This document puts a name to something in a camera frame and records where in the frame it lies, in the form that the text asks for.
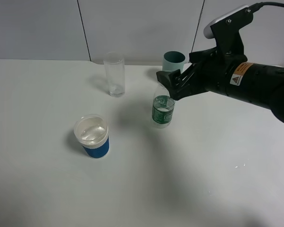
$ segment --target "light blue cup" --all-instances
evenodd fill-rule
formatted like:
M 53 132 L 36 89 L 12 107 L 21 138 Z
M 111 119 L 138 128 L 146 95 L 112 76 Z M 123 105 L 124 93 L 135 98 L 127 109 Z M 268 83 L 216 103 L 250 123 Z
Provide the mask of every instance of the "light blue cup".
M 181 70 L 183 72 L 185 55 L 177 51 L 169 51 L 164 54 L 163 71 L 173 72 Z

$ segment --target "white table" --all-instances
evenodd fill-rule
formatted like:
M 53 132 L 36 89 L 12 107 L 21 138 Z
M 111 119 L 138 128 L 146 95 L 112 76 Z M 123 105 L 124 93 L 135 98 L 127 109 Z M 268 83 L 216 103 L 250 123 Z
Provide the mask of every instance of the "white table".
M 159 69 L 126 66 L 114 98 L 103 65 L 0 60 L 0 227 L 284 227 L 284 124 L 208 92 L 152 129 Z M 110 126 L 101 159 L 73 135 L 89 113 Z

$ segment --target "green bottle label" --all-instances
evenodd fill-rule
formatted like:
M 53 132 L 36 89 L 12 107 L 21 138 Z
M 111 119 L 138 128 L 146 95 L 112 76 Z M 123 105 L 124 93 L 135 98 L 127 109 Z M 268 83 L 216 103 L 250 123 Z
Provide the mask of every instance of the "green bottle label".
M 168 96 L 158 96 L 154 99 L 152 105 L 152 119 L 159 124 L 167 124 L 172 119 L 173 109 L 166 111 L 167 102 L 169 97 Z

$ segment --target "black cable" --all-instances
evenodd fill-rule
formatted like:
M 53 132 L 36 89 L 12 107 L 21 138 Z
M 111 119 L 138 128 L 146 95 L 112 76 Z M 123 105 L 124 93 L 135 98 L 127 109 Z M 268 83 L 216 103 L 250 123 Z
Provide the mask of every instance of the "black cable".
M 259 11 L 260 8 L 263 6 L 278 6 L 284 8 L 284 3 L 279 3 L 279 2 L 272 2 L 272 1 L 266 1 L 266 2 L 259 2 L 255 3 L 254 5 L 250 6 L 250 9 L 252 13 Z

